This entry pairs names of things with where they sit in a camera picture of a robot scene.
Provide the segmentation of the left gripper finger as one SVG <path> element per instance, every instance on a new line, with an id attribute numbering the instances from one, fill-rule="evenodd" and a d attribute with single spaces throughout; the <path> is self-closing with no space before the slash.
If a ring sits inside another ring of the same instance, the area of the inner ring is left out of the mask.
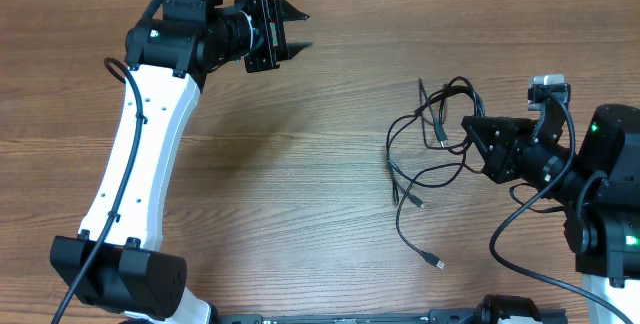
<path id="1" fill-rule="evenodd" d="M 286 54 L 285 54 L 285 59 L 286 60 L 291 60 L 293 59 L 297 54 L 299 54 L 302 50 L 309 48 L 313 45 L 312 42 L 294 42 L 294 43 L 288 43 L 286 45 Z"/>
<path id="2" fill-rule="evenodd" d="M 306 21 L 310 18 L 309 14 L 298 10 L 287 0 L 268 0 L 268 5 L 272 17 L 278 22 Z"/>

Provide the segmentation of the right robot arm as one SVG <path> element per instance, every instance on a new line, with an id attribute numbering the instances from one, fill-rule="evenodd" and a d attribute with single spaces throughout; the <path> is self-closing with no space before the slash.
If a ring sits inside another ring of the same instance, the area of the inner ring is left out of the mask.
<path id="1" fill-rule="evenodd" d="M 497 184 L 516 179 L 551 199 L 565 215 L 564 235 L 582 275 L 594 323 L 639 320 L 639 111 L 621 104 L 596 108 L 581 143 L 568 108 L 546 101 L 537 120 L 465 117 L 461 125 Z"/>

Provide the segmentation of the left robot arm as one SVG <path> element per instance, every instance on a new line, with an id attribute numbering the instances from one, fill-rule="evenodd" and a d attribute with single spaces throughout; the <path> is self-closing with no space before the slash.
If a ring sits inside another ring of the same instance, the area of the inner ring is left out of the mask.
<path id="1" fill-rule="evenodd" d="M 125 89 L 99 190 L 78 232 L 56 237 L 50 262 L 67 299 L 130 323 L 214 323 L 217 309 L 187 287 L 187 264 L 162 251 L 166 194 L 184 129 L 207 77 L 232 61 L 250 73 L 301 51 L 284 25 L 306 14 L 287 0 L 151 0 L 106 58 Z"/>

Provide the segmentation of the black usb cable thin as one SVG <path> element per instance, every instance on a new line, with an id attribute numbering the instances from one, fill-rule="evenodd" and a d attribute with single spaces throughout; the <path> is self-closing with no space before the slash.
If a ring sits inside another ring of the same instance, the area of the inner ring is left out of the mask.
<path id="1" fill-rule="evenodd" d="M 459 143 L 449 144 L 444 125 L 446 123 L 446 104 L 447 100 L 451 97 L 466 95 L 471 100 L 472 115 L 474 117 L 483 117 L 485 115 L 485 107 L 481 96 L 477 93 L 471 81 L 464 76 L 454 77 L 448 83 L 444 84 L 441 89 L 431 94 L 426 92 L 426 86 L 423 80 L 419 79 L 418 95 L 418 107 L 411 114 L 396 119 L 390 125 L 385 139 L 386 167 L 392 182 L 392 198 L 396 206 L 395 229 L 400 240 L 411 251 L 418 254 L 430 266 L 444 270 L 446 264 L 440 257 L 432 252 L 420 249 L 404 235 L 401 229 L 402 210 L 406 202 L 410 202 L 420 209 L 425 206 L 425 201 L 412 193 L 415 187 L 425 189 L 445 188 L 457 179 L 463 170 L 479 174 L 478 170 L 471 168 L 467 164 L 471 140 L 465 136 Z M 391 151 L 397 137 L 415 122 L 420 123 L 423 145 L 427 150 L 447 152 L 459 157 L 460 160 L 428 167 L 413 176 L 406 174 L 394 162 Z M 420 178 L 424 174 L 447 168 L 454 168 L 455 171 L 443 182 L 427 184 L 420 181 Z"/>

